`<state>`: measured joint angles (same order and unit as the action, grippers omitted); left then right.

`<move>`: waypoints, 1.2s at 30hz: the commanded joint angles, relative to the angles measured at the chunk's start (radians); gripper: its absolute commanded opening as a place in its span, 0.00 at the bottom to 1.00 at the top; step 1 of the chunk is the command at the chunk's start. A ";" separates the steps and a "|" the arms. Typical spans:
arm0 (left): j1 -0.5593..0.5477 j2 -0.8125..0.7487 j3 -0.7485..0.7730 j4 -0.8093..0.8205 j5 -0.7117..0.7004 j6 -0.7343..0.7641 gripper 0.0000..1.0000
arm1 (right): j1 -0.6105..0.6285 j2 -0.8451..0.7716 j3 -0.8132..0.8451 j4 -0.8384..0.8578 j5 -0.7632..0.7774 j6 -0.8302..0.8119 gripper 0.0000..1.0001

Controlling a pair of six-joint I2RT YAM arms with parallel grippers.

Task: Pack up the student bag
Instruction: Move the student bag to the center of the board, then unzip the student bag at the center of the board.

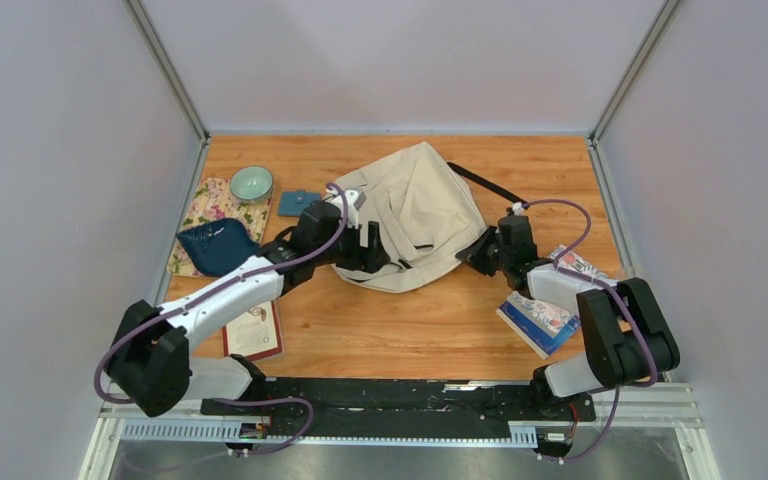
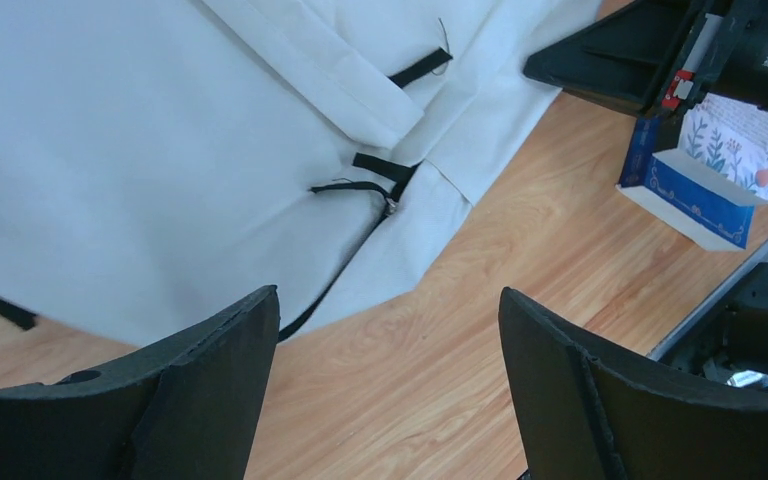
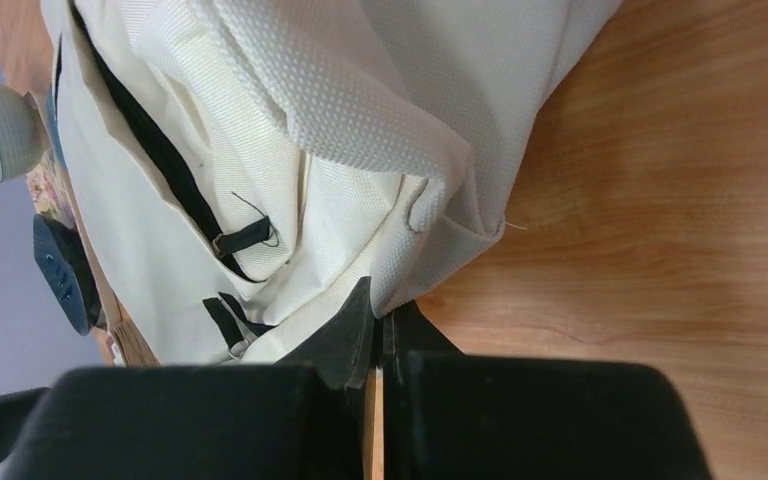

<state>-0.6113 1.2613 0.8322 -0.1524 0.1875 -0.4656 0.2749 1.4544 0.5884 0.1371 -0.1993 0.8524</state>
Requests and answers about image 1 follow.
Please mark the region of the beige canvas backpack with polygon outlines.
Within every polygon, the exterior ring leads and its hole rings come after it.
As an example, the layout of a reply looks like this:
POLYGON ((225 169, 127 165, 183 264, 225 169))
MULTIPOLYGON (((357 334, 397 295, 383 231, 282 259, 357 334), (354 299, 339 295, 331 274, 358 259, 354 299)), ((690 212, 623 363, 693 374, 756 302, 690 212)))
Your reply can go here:
POLYGON ((404 293, 462 264, 455 254, 487 229, 465 179, 427 142, 403 148, 335 180, 362 191, 360 223, 377 221, 390 263, 376 273, 333 267, 359 287, 404 293))

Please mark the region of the floral cover book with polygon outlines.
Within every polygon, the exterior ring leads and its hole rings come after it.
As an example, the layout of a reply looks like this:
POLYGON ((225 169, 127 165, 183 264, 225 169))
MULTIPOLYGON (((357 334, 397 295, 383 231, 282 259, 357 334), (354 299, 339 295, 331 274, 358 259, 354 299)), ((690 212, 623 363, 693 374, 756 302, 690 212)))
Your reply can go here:
POLYGON ((555 248, 549 254, 548 258, 552 261, 557 260, 559 265, 564 269, 577 271, 587 277, 598 278, 611 286, 617 284, 615 279, 607 276, 604 272, 594 267, 574 251, 567 252, 564 245, 559 245, 555 248))

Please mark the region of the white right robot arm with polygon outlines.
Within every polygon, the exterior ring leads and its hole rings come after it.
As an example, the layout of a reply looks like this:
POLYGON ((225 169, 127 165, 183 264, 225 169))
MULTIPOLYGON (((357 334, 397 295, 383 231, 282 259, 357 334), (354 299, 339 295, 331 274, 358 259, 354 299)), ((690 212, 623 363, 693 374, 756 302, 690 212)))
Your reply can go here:
POLYGON ((606 277, 572 251, 539 256, 525 216, 502 218, 456 257, 482 275, 504 275, 511 292, 496 312, 546 361, 525 393, 542 418, 556 418, 594 393, 648 387, 680 364, 678 344, 645 280, 606 277), (583 352, 550 361, 575 333, 583 352))

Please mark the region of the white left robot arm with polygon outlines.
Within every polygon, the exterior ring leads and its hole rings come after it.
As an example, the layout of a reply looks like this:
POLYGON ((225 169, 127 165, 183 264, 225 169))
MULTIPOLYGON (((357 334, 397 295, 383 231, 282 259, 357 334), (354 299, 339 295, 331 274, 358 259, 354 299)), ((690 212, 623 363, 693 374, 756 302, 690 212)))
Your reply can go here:
POLYGON ((376 273, 388 265, 378 223, 359 220, 364 202, 357 190, 334 192, 308 206, 295 227, 196 293, 160 306, 132 304, 94 373, 97 394, 110 403, 133 403, 148 417, 182 400, 216 397, 243 415, 259 411, 266 390, 254 380, 256 367, 240 356, 196 358, 195 349, 242 314, 310 280, 320 266, 376 273))

